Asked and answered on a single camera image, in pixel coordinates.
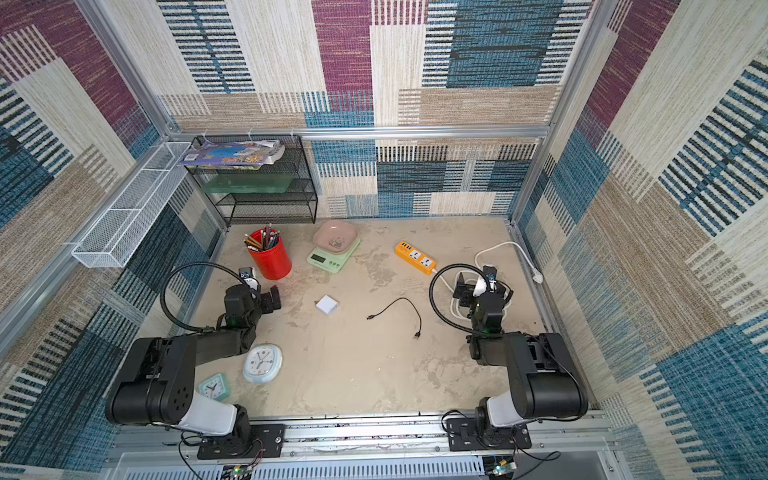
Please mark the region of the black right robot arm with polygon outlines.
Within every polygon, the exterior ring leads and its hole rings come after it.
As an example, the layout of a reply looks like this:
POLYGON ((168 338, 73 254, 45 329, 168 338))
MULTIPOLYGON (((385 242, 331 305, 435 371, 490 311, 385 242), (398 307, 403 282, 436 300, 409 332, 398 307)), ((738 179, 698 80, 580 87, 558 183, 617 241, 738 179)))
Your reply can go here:
POLYGON ((560 334, 504 331, 505 309, 513 295, 492 266, 449 264, 433 273, 429 286, 434 313, 448 326, 467 334, 470 357, 481 366, 506 369, 507 390, 480 400, 474 413, 475 425, 464 429, 485 449, 529 449, 529 424, 574 422, 589 409, 586 388, 560 334), (451 288, 452 298, 467 309, 468 326, 445 316, 435 300, 437 282, 454 269, 477 275, 475 281, 459 275, 451 288))

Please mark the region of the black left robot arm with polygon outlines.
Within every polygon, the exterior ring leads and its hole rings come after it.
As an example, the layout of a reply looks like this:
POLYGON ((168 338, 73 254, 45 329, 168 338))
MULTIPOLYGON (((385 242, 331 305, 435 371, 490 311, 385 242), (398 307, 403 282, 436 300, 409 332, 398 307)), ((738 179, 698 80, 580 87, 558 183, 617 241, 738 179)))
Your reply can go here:
POLYGON ((109 390, 106 419, 115 425, 155 425, 194 432, 210 441, 248 440, 247 410, 199 393, 195 371, 200 365, 248 353, 261 317, 282 307, 279 289, 272 286, 264 291, 249 269, 235 272, 217 263, 201 261, 172 270, 161 287, 159 300, 167 319, 185 333, 138 338, 132 343, 109 390), (225 292, 225 312, 214 326, 186 324, 167 305, 170 281, 183 270, 195 267, 211 267, 236 280, 225 292))

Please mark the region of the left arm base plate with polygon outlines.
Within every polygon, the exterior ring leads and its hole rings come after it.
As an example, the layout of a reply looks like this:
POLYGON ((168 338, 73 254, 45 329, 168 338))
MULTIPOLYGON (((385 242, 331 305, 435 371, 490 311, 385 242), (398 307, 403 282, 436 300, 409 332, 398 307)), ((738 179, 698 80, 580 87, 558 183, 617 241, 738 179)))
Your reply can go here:
POLYGON ((198 460, 278 458, 282 453, 285 424, 251 424, 246 436, 204 437, 198 447, 198 460))

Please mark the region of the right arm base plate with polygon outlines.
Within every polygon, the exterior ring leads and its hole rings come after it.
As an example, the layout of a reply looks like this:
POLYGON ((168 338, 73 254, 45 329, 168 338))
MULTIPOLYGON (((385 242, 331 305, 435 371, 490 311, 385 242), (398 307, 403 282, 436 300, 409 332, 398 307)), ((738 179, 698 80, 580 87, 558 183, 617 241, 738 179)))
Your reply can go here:
POLYGON ((525 426, 495 428, 479 425, 475 418, 452 413, 441 420, 451 451, 529 449, 532 441, 525 426))

